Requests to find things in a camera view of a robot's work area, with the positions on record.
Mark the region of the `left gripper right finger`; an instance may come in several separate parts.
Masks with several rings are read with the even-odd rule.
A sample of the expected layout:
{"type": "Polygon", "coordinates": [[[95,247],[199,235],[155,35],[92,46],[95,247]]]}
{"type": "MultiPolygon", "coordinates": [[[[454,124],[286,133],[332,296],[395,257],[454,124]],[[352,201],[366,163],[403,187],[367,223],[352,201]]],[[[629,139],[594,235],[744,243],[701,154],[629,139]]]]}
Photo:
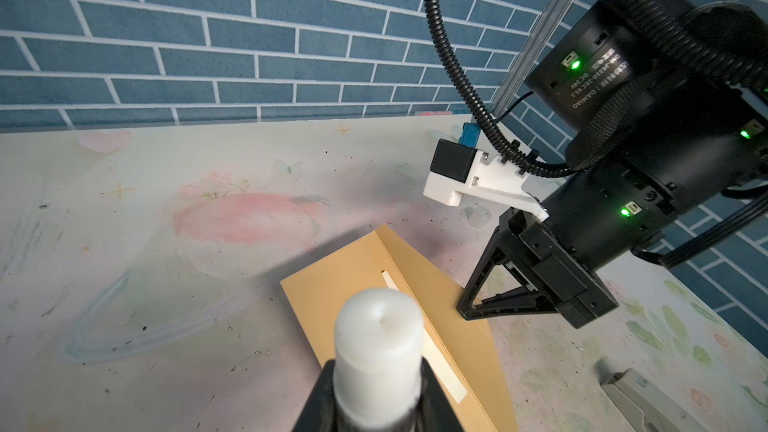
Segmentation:
{"type": "Polygon", "coordinates": [[[423,358],[421,364],[421,396],[416,412],[417,432],[463,432],[441,384],[429,362],[423,358]]]}

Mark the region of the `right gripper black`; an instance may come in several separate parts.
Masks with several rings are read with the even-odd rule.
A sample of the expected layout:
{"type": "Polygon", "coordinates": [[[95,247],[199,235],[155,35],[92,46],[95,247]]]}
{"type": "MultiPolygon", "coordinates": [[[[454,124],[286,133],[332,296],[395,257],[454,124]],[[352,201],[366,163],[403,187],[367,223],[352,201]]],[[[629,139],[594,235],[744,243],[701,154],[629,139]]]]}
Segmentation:
{"type": "Polygon", "coordinates": [[[456,305],[466,320],[559,314],[575,328],[617,308],[593,271],[543,223],[514,208],[494,230],[456,305]]]}

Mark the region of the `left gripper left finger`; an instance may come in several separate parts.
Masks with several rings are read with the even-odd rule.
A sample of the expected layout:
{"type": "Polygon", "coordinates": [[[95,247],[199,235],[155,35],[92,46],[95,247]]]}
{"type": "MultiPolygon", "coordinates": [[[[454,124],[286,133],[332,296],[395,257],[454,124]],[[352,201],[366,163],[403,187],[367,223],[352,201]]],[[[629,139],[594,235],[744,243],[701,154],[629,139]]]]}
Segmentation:
{"type": "Polygon", "coordinates": [[[292,429],[293,432],[335,432],[337,430],[334,370],[335,360],[331,359],[323,366],[292,429]]]}

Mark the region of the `cream letter paper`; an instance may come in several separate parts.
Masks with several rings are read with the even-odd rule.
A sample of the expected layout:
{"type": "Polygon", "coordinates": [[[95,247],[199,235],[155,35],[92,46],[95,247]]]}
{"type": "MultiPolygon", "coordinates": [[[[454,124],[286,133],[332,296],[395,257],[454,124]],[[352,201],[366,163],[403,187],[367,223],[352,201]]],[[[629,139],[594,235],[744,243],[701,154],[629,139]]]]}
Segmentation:
{"type": "Polygon", "coordinates": [[[442,340],[434,337],[434,327],[424,312],[424,309],[411,293],[411,290],[408,287],[402,290],[387,270],[382,270],[381,275],[389,289],[403,292],[416,302],[422,313],[424,322],[423,357],[431,366],[432,371],[435,373],[444,391],[449,394],[456,404],[460,404],[468,395],[467,387],[460,377],[458,369],[455,367],[453,358],[450,354],[446,353],[442,340]]]}

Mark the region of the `white glue stick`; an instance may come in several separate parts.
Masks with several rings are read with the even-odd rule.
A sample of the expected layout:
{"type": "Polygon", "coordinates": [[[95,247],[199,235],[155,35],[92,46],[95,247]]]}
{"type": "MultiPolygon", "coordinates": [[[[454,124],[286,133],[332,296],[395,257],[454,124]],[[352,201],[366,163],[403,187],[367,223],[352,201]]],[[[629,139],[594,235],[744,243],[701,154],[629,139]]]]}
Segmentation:
{"type": "Polygon", "coordinates": [[[353,295],[334,325],[334,395],[348,423],[383,431],[421,396],[424,322],[416,302],[389,288],[353,295]]]}

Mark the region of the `brown kraft envelope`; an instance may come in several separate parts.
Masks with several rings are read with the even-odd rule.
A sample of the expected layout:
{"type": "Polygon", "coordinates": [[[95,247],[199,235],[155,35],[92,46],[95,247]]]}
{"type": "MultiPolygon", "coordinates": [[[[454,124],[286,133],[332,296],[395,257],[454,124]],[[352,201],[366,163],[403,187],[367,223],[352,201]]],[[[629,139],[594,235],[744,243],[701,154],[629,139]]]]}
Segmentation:
{"type": "Polygon", "coordinates": [[[463,290],[387,226],[281,286],[320,363],[424,358],[467,431],[518,428],[487,323],[457,311],[463,290]]]}

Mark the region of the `clear glue stick cap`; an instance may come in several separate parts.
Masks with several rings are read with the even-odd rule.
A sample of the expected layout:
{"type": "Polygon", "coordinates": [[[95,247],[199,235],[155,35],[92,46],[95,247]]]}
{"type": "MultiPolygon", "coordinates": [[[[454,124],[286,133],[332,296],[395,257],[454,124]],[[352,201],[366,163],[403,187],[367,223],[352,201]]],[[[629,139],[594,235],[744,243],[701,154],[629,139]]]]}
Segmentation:
{"type": "Polygon", "coordinates": [[[465,215],[468,224],[476,230],[483,229],[491,221],[492,218],[491,212],[482,206],[467,207],[465,209],[465,215]]]}

